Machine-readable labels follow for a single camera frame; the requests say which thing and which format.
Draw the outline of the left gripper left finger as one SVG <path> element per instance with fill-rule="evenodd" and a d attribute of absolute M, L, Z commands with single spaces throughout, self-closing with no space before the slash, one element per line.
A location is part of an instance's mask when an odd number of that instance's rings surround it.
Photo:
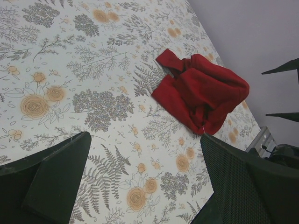
<path fill-rule="evenodd" d="M 90 150 L 91 135 L 65 141 L 0 167 L 2 224 L 67 224 Z"/>

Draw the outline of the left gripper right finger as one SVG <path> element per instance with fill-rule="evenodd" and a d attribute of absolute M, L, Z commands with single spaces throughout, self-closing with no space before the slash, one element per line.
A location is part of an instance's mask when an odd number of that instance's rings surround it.
<path fill-rule="evenodd" d="M 281 144 L 269 157 L 245 152 L 209 134 L 200 139 L 213 194 L 195 224 L 296 224 L 299 149 Z"/>

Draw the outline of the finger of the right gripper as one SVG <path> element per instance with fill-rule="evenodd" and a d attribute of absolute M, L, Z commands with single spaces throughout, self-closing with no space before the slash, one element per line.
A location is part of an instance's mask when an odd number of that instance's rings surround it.
<path fill-rule="evenodd" d="M 299 58 L 290 60 L 275 69 L 262 72 L 261 74 L 262 75 L 273 74 L 273 73 L 279 73 L 279 72 L 291 71 L 291 70 L 299 70 Z"/>
<path fill-rule="evenodd" d="M 299 112 L 290 112 L 290 113 L 271 113 L 266 114 L 268 117 L 279 117 L 287 120 L 291 120 L 294 122 L 299 122 Z"/>

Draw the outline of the red t shirt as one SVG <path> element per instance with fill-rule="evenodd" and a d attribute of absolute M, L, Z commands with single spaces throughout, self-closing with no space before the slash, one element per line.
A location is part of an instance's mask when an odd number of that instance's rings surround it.
<path fill-rule="evenodd" d="M 167 68 L 152 97 L 195 134 L 214 135 L 249 95 L 249 84 L 232 70 L 200 54 L 179 59 L 166 49 L 156 61 Z"/>

